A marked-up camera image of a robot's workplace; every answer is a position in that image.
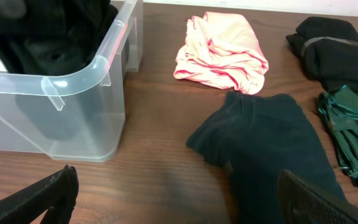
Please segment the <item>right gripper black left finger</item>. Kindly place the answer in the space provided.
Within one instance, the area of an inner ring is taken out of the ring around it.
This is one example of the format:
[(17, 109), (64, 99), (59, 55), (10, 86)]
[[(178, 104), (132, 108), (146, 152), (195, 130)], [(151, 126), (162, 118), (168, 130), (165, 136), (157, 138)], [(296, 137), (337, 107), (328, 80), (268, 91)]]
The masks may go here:
[(76, 169), (62, 170), (0, 200), (0, 224), (31, 223), (43, 215), (42, 223), (68, 224), (79, 192)]

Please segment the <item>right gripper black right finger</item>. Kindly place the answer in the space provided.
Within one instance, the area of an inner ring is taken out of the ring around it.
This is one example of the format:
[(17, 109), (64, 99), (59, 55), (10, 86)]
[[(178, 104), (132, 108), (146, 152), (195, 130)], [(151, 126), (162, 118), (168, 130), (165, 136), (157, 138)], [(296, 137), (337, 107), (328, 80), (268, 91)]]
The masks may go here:
[(358, 224), (358, 208), (283, 170), (277, 184), (280, 209), (289, 224)]

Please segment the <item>black buttoned garment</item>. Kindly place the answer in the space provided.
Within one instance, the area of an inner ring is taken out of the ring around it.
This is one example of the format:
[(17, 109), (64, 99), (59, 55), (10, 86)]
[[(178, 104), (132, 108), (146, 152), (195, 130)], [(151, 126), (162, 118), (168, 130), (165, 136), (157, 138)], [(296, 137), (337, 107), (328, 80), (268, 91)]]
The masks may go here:
[(61, 76), (86, 67), (118, 14), (109, 0), (0, 0), (9, 73)]

